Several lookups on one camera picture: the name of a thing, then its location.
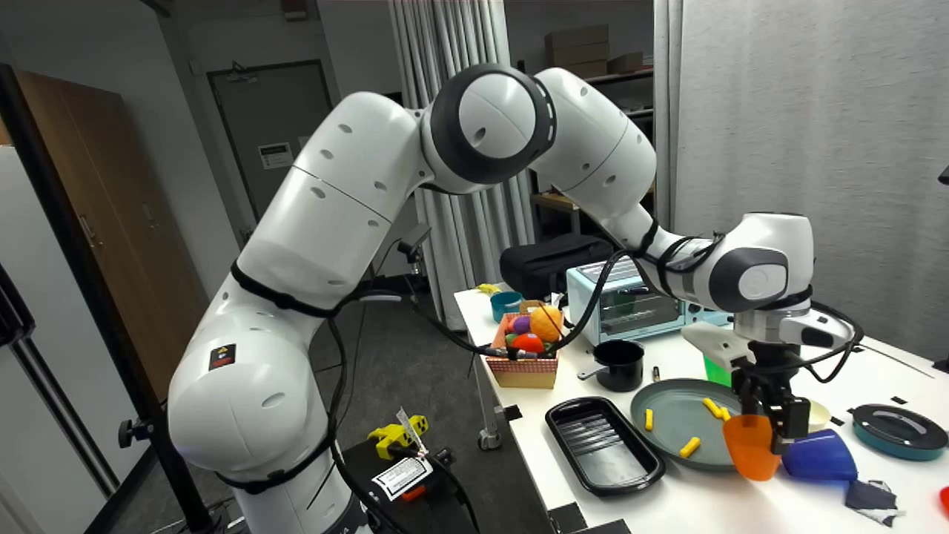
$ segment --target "green plate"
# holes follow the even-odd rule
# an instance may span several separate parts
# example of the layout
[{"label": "green plate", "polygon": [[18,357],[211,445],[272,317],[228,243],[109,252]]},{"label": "green plate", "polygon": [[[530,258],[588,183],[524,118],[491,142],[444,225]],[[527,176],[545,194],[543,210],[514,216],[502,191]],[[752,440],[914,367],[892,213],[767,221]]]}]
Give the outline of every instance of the green plate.
[{"label": "green plate", "polygon": [[[643,440],[668,458],[693,468],[733,468],[720,421],[711,419],[703,397],[711,397],[733,416],[741,413],[741,403],[733,388],[706,381],[660,381],[650,384],[631,397],[628,416],[631,424],[643,434]],[[690,437],[703,440],[699,450],[690,458],[680,458],[680,447]]]}]

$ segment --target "floor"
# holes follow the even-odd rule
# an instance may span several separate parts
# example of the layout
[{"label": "floor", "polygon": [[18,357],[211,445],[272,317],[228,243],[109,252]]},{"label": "floor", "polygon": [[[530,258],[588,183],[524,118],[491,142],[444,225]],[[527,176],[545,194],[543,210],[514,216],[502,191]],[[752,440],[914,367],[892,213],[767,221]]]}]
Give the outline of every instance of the floor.
[{"label": "floor", "polygon": [[[351,394],[342,409],[342,445],[357,445],[376,424],[395,419],[395,409],[425,413],[429,419],[426,445],[454,455],[454,474],[472,496],[483,534],[539,534],[548,532],[543,507],[523,479],[523,458],[508,440],[503,450],[478,450],[480,409],[472,381],[472,357],[443,338],[405,304],[354,304],[337,315],[354,372]],[[311,345],[311,364],[330,397],[337,378],[337,351],[330,330]],[[195,473],[205,504],[228,501],[228,490],[205,473]],[[143,488],[131,496],[109,534],[171,534],[180,532],[177,504],[159,468],[147,468]]]}]

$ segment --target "white table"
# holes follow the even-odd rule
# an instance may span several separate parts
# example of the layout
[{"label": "white table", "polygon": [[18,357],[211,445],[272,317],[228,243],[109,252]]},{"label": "white table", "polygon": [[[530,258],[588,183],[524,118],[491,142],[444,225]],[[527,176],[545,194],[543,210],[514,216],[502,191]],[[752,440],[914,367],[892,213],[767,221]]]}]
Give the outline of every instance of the white table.
[{"label": "white table", "polygon": [[[490,301],[478,290],[454,295],[466,317],[474,345],[490,345],[496,320]],[[703,378],[703,357],[680,335],[646,341],[646,384],[652,364],[660,378]],[[631,394],[615,394],[597,387],[597,381],[577,381],[592,367],[589,347],[582,341],[560,351],[560,367],[555,388],[499,388],[490,387],[502,406],[520,406],[523,419],[511,421],[514,440],[527,464],[533,488],[545,511],[577,504],[588,526],[604,526],[622,519],[628,532],[675,532],[675,534],[816,534],[816,532],[889,532],[843,504],[838,488],[816,488],[785,479],[761,483],[741,482],[738,474],[693,473],[680,464],[668,464],[668,474],[643,496],[597,498],[573,474],[543,416],[548,406],[569,397],[609,397],[620,413],[628,413]],[[930,367],[927,360],[905,353],[898,347],[867,338],[864,353],[853,353],[843,375],[821,387],[807,372],[791,381],[794,391],[825,403],[835,419],[847,421],[847,409],[861,403],[892,403],[898,394],[907,409],[935,419],[949,428],[949,375]],[[905,517],[892,532],[935,534],[949,532],[949,519],[936,504],[939,488],[949,488],[949,455],[935,464],[889,461],[858,442],[852,428],[835,428],[847,442],[861,482],[887,482],[898,496]]]}]

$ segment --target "doorway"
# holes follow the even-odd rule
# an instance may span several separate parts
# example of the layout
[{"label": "doorway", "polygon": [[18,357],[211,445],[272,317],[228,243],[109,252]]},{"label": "doorway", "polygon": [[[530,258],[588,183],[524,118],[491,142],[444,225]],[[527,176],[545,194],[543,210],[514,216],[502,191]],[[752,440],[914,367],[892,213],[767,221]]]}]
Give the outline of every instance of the doorway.
[{"label": "doorway", "polygon": [[235,66],[211,72],[208,81],[250,206],[260,221],[300,148],[333,111],[324,66],[318,60]]}]

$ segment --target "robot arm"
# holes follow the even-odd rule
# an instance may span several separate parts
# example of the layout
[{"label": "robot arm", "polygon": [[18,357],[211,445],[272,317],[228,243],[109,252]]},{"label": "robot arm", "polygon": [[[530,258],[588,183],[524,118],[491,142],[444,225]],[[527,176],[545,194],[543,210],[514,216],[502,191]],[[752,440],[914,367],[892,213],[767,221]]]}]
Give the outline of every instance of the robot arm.
[{"label": "robot arm", "polygon": [[527,167],[635,250],[652,289],[735,315],[772,381],[748,375],[748,409],[791,406],[794,347],[813,332],[835,341],[813,330],[803,216],[744,216],[720,241],[665,231],[641,209],[656,178],[650,139],[560,69],[466,69],[425,114],[357,93],[296,158],[171,378],[176,447],[230,483],[253,532],[359,522],[330,455],[309,341],[357,290],[416,186],[472,194]]}]

